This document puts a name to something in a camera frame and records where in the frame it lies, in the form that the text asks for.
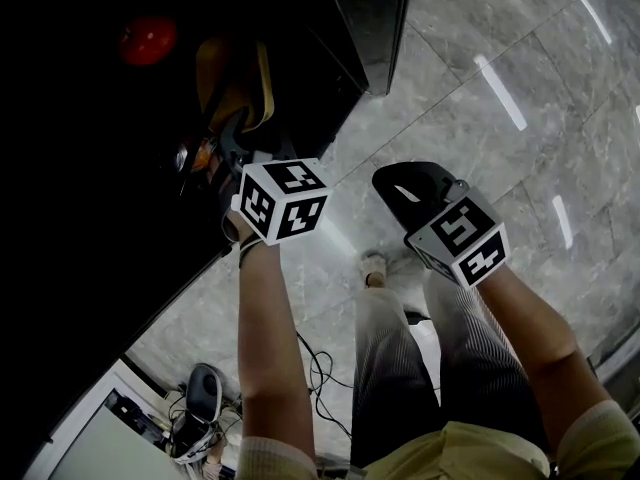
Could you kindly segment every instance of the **white box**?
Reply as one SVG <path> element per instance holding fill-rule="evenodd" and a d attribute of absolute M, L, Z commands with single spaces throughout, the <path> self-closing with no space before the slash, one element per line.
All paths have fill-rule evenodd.
<path fill-rule="evenodd" d="M 490 275 L 511 253 L 504 222 L 474 187 L 406 241 L 427 267 L 465 290 Z"/>
<path fill-rule="evenodd" d="M 233 209 L 274 245 L 317 229 L 331 192 L 316 158 L 248 164 Z"/>

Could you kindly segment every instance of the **forearm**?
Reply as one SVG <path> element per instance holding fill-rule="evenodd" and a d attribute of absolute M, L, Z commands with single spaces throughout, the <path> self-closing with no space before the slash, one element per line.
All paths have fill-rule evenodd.
<path fill-rule="evenodd" d="M 577 350 L 569 324 L 503 265 L 478 291 L 527 372 L 544 369 Z"/>
<path fill-rule="evenodd" d="M 244 435 L 313 459 L 311 401 L 277 246 L 256 245 L 240 269 L 238 369 Z"/>
<path fill-rule="evenodd" d="M 506 266 L 478 286 L 522 363 L 553 449 L 589 408 L 609 399 L 567 322 Z"/>
<path fill-rule="evenodd" d="M 257 245 L 240 270 L 238 333 L 243 397 L 308 397 L 279 247 Z"/>

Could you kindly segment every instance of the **white sneaker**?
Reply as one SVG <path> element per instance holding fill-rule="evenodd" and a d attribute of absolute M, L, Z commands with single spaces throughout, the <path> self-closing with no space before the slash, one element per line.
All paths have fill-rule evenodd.
<path fill-rule="evenodd" d="M 372 274 L 373 272 L 379 272 L 386 280 L 387 260 L 385 260 L 384 256 L 376 251 L 365 253 L 360 260 L 360 272 L 362 273 L 362 280 L 366 286 L 369 286 L 367 281 L 369 279 L 369 274 Z"/>

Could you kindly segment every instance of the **bracelet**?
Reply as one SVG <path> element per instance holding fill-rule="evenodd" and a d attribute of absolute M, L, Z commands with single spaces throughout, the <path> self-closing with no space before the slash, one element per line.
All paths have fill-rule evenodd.
<path fill-rule="evenodd" d="M 261 242 L 262 238 L 260 238 L 257 233 L 253 233 L 249 238 L 247 238 L 243 243 L 240 244 L 240 259 L 238 261 L 238 268 L 242 268 L 242 262 L 247 257 L 247 254 L 249 254 L 249 251 Z"/>

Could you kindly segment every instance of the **striped pants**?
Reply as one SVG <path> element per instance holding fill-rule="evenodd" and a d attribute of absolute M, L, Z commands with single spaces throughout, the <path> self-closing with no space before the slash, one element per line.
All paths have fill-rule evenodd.
<path fill-rule="evenodd" d="M 431 273 L 424 294 L 441 349 L 442 406 L 400 300 L 366 289 L 357 297 L 351 464 L 365 467 L 447 421 L 511 432 L 547 450 L 524 370 L 477 290 Z"/>

